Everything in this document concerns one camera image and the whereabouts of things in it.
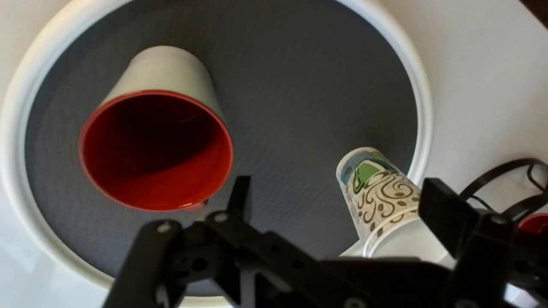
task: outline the cup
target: cup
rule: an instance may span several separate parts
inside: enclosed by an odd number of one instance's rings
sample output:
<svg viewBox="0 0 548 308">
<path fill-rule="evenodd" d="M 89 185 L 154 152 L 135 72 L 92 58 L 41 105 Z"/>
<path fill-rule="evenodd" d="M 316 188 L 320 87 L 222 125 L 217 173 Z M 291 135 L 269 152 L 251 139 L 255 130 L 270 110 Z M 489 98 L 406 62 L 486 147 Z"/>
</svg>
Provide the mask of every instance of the cup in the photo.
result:
<svg viewBox="0 0 548 308">
<path fill-rule="evenodd" d="M 210 77 L 188 52 L 140 52 L 92 111 L 78 144 L 84 173 L 142 211 L 203 206 L 226 182 L 233 142 Z"/>
<path fill-rule="evenodd" d="M 359 236 L 349 255 L 429 262 L 447 255 L 417 217 L 419 188 L 376 149 L 351 151 L 335 176 Z"/>
</svg>

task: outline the green patterned cup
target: green patterned cup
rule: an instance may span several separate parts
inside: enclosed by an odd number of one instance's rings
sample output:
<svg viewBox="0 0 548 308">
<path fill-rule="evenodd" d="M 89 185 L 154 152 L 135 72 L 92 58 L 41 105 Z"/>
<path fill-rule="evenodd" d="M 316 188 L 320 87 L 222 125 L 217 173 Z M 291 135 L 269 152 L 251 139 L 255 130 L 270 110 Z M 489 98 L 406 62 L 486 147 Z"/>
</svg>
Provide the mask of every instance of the green patterned cup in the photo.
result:
<svg viewBox="0 0 548 308">
<path fill-rule="evenodd" d="M 337 166 L 337 182 L 363 257 L 400 226 L 417 221 L 417 187 L 376 149 L 359 147 L 346 154 Z"/>
</svg>

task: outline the circular tray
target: circular tray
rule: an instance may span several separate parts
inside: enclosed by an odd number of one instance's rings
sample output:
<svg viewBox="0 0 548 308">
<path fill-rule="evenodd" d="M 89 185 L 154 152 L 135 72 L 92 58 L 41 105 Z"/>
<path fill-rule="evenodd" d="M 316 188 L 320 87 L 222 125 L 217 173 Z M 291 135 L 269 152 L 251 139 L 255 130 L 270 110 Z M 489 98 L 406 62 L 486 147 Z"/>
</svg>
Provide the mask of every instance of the circular tray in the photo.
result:
<svg viewBox="0 0 548 308">
<path fill-rule="evenodd" d="M 133 55 L 155 45 L 185 48 L 203 62 L 233 134 L 233 176 L 203 211 L 120 207 L 92 188 L 78 164 L 82 123 Z M 390 45 L 340 4 L 135 0 L 85 29 L 44 75 L 24 137 L 30 192 L 8 197 L 30 200 L 15 207 L 27 224 L 29 216 L 44 219 L 46 226 L 32 231 L 49 240 L 49 252 L 58 238 L 84 260 L 73 267 L 89 264 L 114 276 L 143 223 L 169 217 L 188 226 L 226 206 L 236 175 L 251 175 L 257 229 L 277 231 L 316 259 L 335 257 L 356 241 L 334 178 L 337 161 L 358 146 L 373 146 L 407 170 L 417 142 L 412 163 L 424 163 L 429 123 L 421 120 L 429 117 L 429 93 L 412 74 L 414 93 Z M 417 111 L 416 98 L 426 108 Z M 5 171 L 3 183 L 17 171 Z"/>
</svg>

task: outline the gray surface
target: gray surface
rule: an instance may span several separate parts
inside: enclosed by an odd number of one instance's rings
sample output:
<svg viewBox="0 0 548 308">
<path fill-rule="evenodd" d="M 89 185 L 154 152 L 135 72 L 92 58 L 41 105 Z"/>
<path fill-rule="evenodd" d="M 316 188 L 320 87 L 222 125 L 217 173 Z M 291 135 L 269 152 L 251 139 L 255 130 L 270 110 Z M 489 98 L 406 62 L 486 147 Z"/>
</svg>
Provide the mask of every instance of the gray surface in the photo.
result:
<svg viewBox="0 0 548 308">
<path fill-rule="evenodd" d="M 203 211 L 145 214 L 109 202 L 82 175 L 84 120 L 128 60 L 154 45 L 181 46 L 209 69 L 234 139 L 233 175 L 253 176 L 255 228 L 320 259 L 356 241 L 337 161 L 375 146 L 406 170 L 416 135 L 411 84 L 376 31 L 323 0 L 137 0 L 65 52 L 29 120 L 36 202 L 75 253 L 114 274 L 145 221 L 190 224 L 226 206 L 233 178 Z"/>
</svg>

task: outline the cup rim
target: cup rim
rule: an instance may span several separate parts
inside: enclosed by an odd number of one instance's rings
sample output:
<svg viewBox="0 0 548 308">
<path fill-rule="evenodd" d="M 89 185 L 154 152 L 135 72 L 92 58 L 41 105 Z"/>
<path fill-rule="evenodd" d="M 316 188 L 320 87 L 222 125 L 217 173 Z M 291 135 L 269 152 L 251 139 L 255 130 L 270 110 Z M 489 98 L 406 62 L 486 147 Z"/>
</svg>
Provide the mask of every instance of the cup rim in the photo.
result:
<svg viewBox="0 0 548 308">
<path fill-rule="evenodd" d="M 210 110 L 209 106 L 205 106 L 202 101 L 191 98 L 191 96 L 186 96 L 186 94 L 181 94 L 181 93 L 174 93 L 174 91 L 164 91 L 164 89 L 142 89 L 142 91 L 132 91 L 132 93 L 125 93 L 121 96 L 114 96 L 111 99 L 108 99 L 106 103 L 102 103 L 97 110 L 94 110 L 90 113 L 90 117 L 85 120 L 85 123 L 82 125 L 82 130 L 80 130 L 80 137 L 78 137 L 78 161 L 80 161 L 80 166 L 82 166 L 82 171 L 85 175 L 85 178 L 94 185 L 96 190 L 99 190 L 104 197 L 111 199 L 113 202 L 126 207 L 126 209 L 132 209 L 132 211 L 140 211 L 140 212 L 152 212 L 152 214 L 159 214 L 159 212 L 176 212 L 176 211 L 193 211 L 193 209 L 198 209 L 203 206 L 205 200 L 202 202 L 197 202 L 197 204 L 183 204 L 183 206 L 174 206 L 174 207 L 169 207 L 169 209 L 147 209 L 147 207 L 138 207 L 138 206 L 132 206 L 132 204 L 126 204 L 116 197 L 113 197 L 109 192 L 106 192 L 97 182 L 96 178 L 90 175 L 87 164 L 85 164 L 85 158 L 84 158 L 84 146 L 85 146 L 85 135 L 90 129 L 90 125 L 94 123 L 96 118 L 99 118 L 104 111 L 111 110 L 113 106 L 116 105 L 121 105 L 128 99 L 133 99 L 133 98 L 142 98 L 142 96 L 164 96 L 164 98 L 174 98 L 174 99 L 181 99 L 185 103 L 190 103 L 197 108 L 200 108 L 202 111 L 205 111 L 221 129 L 222 132 L 222 137 L 226 140 L 226 146 L 227 146 L 227 168 L 224 170 L 224 175 L 221 176 L 219 183 L 215 185 L 215 188 L 212 190 L 210 195 L 215 195 L 222 185 L 226 183 L 231 170 L 233 170 L 233 164 L 234 164 L 234 147 L 233 147 L 233 139 L 227 132 L 227 127 L 226 123 L 222 122 L 222 118 L 214 111 Z"/>
<path fill-rule="evenodd" d="M 30 238 L 53 260 L 73 271 L 90 284 L 109 289 L 113 277 L 97 271 L 75 255 L 49 228 L 32 197 L 24 152 L 24 134 L 32 106 L 32 98 L 42 84 L 46 72 L 72 41 L 94 22 L 128 4 L 130 0 L 78 0 L 68 2 L 36 36 L 6 87 L 0 120 L 0 178 L 5 197 L 15 217 Z M 409 178 L 417 183 L 426 168 L 431 146 L 431 93 L 423 62 L 399 22 L 376 0 L 337 0 L 368 21 L 394 48 L 411 79 L 417 111 L 417 139 L 409 168 Z"/>
</svg>

